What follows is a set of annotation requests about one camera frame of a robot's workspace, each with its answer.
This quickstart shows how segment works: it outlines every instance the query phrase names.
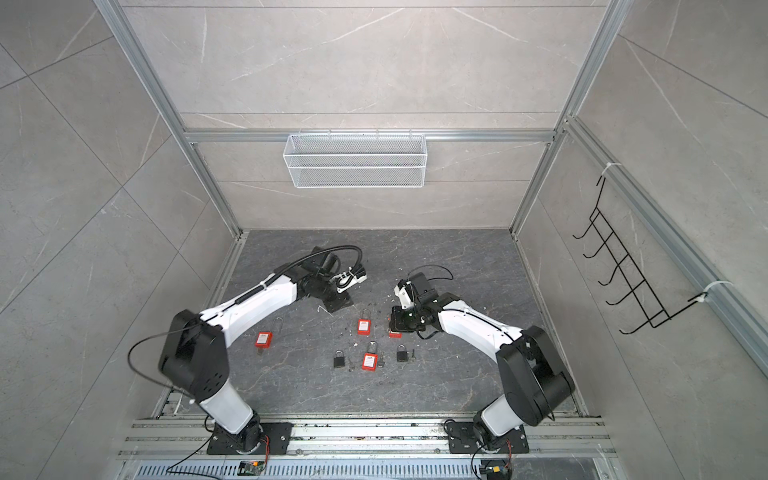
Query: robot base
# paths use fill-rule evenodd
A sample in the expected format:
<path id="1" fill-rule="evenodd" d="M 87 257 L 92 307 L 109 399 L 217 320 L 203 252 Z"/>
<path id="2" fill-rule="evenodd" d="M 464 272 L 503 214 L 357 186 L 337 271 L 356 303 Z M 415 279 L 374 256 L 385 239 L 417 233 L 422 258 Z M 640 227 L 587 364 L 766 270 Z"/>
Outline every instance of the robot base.
<path id="1" fill-rule="evenodd" d="M 270 437 L 270 455 L 285 455 L 288 452 L 288 442 L 290 442 L 290 433 L 293 430 L 293 423 L 270 423 L 262 422 L 259 424 L 263 432 L 262 437 Z M 231 442 L 229 432 L 219 425 L 214 426 L 214 436 L 208 443 L 208 455 L 239 455 L 239 448 Z M 264 455 L 266 452 L 266 442 L 261 442 L 255 450 L 249 455 Z"/>
<path id="2" fill-rule="evenodd" d="M 479 445 L 474 427 L 475 424 L 473 422 L 451 422 L 448 424 L 448 446 L 451 453 L 468 453 L 471 455 L 477 451 Z M 520 425 L 519 430 L 512 429 L 506 435 L 496 438 L 487 450 L 493 451 L 498 448 L 498 453 L 509 453 L 507 440 L 509 440 L 509 445 L 512 446 L 511 453 L 530 452 L 528 437 L 522 425 Z"/>

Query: black wire hook rack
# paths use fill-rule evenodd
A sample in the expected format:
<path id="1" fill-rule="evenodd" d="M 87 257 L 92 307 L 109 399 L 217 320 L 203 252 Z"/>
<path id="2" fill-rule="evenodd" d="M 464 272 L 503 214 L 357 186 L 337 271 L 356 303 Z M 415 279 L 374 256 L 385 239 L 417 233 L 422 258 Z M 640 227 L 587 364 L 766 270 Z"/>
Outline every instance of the black wire hook rack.
<path id="1" fill-rule="evenodd" d="M 598 194 L 597 201 L 594 203 L 594 209 L 592 210 L 592 213 L 589 214 L 589 226 L 584 231 L 584 233 L 582 233 L 578 237 L 576 235 L 574 235 L 573 238 L 575 238 L 577 240 L 580 240 L 580 239 L 584 238 L 584 236 L 587 235 L 587 233 L 589 233 L 589 230 L 593 230 L 594 229 L 594 231 L 600 237 L 600 240 L 602 240 L 602 243 L 600 244 L 598 249 L 595 250 L 595 252 L 593 254 L 587 255 L 587 254 L 583 253 L 582 255 L 584 256 L 584 258 L 594 258 L 595 256 L 597 256 L 598 253 L 600 253 L 600 250 L 603 250 L 603 248 L 605 248 L 609 252 L 609 254 L 611 255 L 611 258 L 613 259 L 614 263 L 616 263 L 616 266 L 614 267 L 614 271 L 611 274 L 611 278 L 608 279 L 608 281 L 606 283 L 602 283 L 600 280 L 598 280 L 598 283 L 601 284 L 602 286 L 610 285 L 611 282 L 614 280 L 614 277 L 616 276 L 616 272 L 619 272 L 619 273 L 621 273 L 621 276 L 624 278 L 624 282 L 626 282 L 627 286 L 630 287 L 629 292 L 627 292 L 626 295 L 622 296 L 617 302 L 613 302 L 612 303 L 612 302 L 606 301 L 605 303 L 607 303 L 608 305 L 612 305 L 612 306 L 613 305 L 618 305 L 619 303 L 621 303 L 624 300 L 626 300 L 630 295 L 632 295 L 634 297 L 635 301 L 637 301 L 637 305 L 639 305 L 640 309 L 643 311 L 643 315 L 645 315 L 645 321 L 642 322 L 639 326 L 637 326 L 637 328 L 635 328 L 635 329 L 633 329 L 633 330 L 631 330 L 629 332 L 625 332 L 622 329 L 619 329 L 619 332 L 623 333 L 624 335 L 631 335 L 631 334 L 637 332 L 639 329 L 643 328 L 646 325 L 650 325 L 651 328 L 658 328 L 658 327 L 664 325 L 666 322 L 672 320 L 675 316 L 680 315 L 685 310 L 688 310 L 692 306 L 696 305 L 697 303 L 701 303 L 703 301 L 703 299 L 707 296 L 707 292 L 701 292 L 701 293 L 698 293 L 698 294 L 692 296 L 691 298 L 689 298 L 687 300 L 687 305 L 686 306 L 684 306 L 683 308 L 679 309 L 677 312 L 672 313 L 671 315 L 669 314 L 669 311 L 667 310 L 667 308 L 664 306 L 664 304 L 661 302 L 661 300 L 659 300 L 659 297 L 656 294 L 656 292 L 654 291 L 654 288 L 650 285 L 650 283 L 648 282 L 648 279 L 645 278 L 645 274 L 640 269 L 640 267 L 637 265 L 637 262 L 634 261 L 634 258 L 630 255 L 629 250 L 627 250 L 626 246 L 624 245 L 624 242 L 621 241 L 621 238 L 616 233 L 616 230 L 614 230 L 614 228 L 611 226 L 611 222 L 608 221 L 606 216 L 603 215 L 603 212 L 600 210 L 600 198 L 602 197 L 603 189 L 605 188 L 605 177 L 600 176 L 600 178 L 598 179 L 598 182 L 596 183 L 595 186 L 600 186 L 600 193 Z M 605 222 L 605 224 L 608 225 L 608 229 L 610 230 L 610 233 L 607 236 L 604 236 L 603 233 L 595 226 L 594 222 L 598 218 L 601 218 Z M 621 258 L 618 258 L 618 255 L 611 249 L 611 246 L 608 245 L 608 241 L 609 241 L 609 239 L 611 237 L 615 238 L 618 241 L 618 243 L 621 245 L 621 248 L 624 249 L 624 255 Z M 624 271 L 624 267 L 622 267 L 622 264 L 629 265 L 627 263 L 627 260 L 629 260 L 631 262 L 631 265 L 634 265 L 635 270 L 638 271 L 638 273 L 640 274 L 640 276 L 642 278 L 642 280 L 640 280 L 640 282 L 638 282 L 635 286 L 632 286 L 632 283 L 629 281 L 629 278 L 627 277 L 627 273 Z M 659 306 L 661 308 L 661 310 L 659 310 L 658 312 L 654 313 L 653 315 L 649 315 L 648 314 L 648 312 L 646 311 L 645 307 L 643 306 L 643 303 L 640 301 L 639 298 L 637 298 L 637 289 L 640 288 L 644 284 L 650 290 L 651 294 L 653 294 L 654 298 L 656 299 L 656 302 L 659 304 Z M 657 318 L 658 316 L 662 316 L 662 318 L 664 318 L 664 319 L 661 320 L 656 325 L 654 325 L 652 320 Z"/>

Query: marble floor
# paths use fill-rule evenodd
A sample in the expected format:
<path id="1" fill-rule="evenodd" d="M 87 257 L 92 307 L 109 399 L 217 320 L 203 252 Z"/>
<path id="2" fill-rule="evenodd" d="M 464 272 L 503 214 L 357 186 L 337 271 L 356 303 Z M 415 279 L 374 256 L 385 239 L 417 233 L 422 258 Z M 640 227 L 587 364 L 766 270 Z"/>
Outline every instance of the marble floor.
<path id="1" fill-rule="evenodd" d="M 543 326 L 506 230 L 255 230 L 225 298 L 314 246 L 343 243 L 362 248 L 368 273 L 368 280 L 351 290 L 354 306 L 329 314 L 319 300 L 304 299 L 266 318 L 230 347 L 230 378 L 257 412 L 474 412 L 501 394 L 496 365 L 478 350 L 444 333 L 429 340 L 415 334 L 391 339 L 387 318 L 396 304 L 397 281 L 415 266 L 439 263 L 455 275 L 453 281 L 435 280 L 439 291 L 452 292 L 504 323 Z M 340 256 L 354 259 L 352 252 Z M 370 336 L 356 331 L 363 309 L 371 312 Z M 260 330 L 273 332 L 271 347 L 261 354 L 254 346 Z M 378 343 L 385 363 L 375 372 L 360 369 L 370 340 Z M 397 363 L 399 344 L 414 351 L 415 359 Z M 339 349 L 346 368 L 334 369 Z M 569 399 L 556 409 L 573 410 L 574 404 Z"/>

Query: white zip tie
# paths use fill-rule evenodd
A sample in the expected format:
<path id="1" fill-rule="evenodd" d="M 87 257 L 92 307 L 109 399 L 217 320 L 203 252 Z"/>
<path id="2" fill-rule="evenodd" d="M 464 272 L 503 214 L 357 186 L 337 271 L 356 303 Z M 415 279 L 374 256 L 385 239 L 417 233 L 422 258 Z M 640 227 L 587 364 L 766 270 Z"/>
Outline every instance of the white zip tie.
<path id="1" fill-rule="evenodd" d="M 729 282 L 728 280 L 715 280 L 713 282 L 710 282 L 709 285 L 705 286 L 704 287 L 704 291 L 699 296 L 697 296 L 694 300 L 699 302 L 699 303 L 702 303 L 704 301 L 704 299 L 707 298 L 707 294 L 709 293 L 710 288 L 712 288 L 713 286 L 718 285 L 720 283 L 723 283 L 723 284 L 726 284 L 726 285 L 733 285 L 733 282 Z"/>
<path id="2" fill-rule="evenodd" d="M 606 164 L 605 164 L 605 168 L 604 168 L 604 169 L 603 169 L 603 171 L 600 173 L 600 176 L 602 177 L 603 175 L 605 175 L 605 172 L 607 172 L 607 171 L 608 171 L 608 169 L 609 169 L 609 168 L 611 168 L 611 167 L 613 167 L 614 165 L 621 165 L 621 164 L 614 164 L 614 163 L 611 163 L 611 162 L 608 162 L 608 163 L 606 163 Z"/>

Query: white wire basket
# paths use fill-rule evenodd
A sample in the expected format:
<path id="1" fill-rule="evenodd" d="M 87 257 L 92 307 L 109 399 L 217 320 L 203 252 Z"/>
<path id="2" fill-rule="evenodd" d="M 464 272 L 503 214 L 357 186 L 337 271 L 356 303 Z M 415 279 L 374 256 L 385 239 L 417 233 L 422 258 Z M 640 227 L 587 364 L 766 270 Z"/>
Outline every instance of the white wire basket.
<path id="1" fill-rule="evenodd" d="M 283 158 L 296 188 L 423 187 L 422 134 L 289 135 Z"/>

